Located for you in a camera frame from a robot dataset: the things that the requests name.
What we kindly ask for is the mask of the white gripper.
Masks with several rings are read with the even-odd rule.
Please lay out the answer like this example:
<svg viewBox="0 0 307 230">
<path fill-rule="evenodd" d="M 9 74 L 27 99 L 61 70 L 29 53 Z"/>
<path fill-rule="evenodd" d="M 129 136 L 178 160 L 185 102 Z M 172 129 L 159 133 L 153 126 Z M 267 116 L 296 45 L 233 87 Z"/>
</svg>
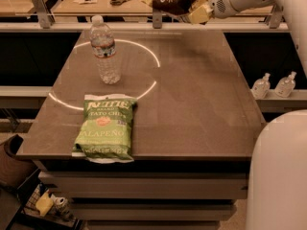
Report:
<svg viewBox="0 0 307 230">
<path fill-rule="evenodd" d="M 228 18 L 238 13 L 230 0 L 209 0 L 203 3 L 181 5 L 179 19 L 184 23 L 204 24 L 213 16 L 215 18 Z"/>
</svg>

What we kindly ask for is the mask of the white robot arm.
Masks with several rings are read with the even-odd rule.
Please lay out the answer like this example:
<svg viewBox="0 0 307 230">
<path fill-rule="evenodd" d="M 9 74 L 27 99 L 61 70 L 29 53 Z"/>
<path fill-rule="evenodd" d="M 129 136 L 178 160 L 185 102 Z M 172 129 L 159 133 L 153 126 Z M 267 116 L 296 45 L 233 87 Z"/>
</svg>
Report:
<svg viewBox="0 0 307 230">
<path fill-rule="evenodd" d="M 209 0 L 216 18 L 275 4 L 307 74 L 307 0 Z M 246 230 L 307 230 L 307 111 L 268 123 L 250 163 Z"/>
</svg>

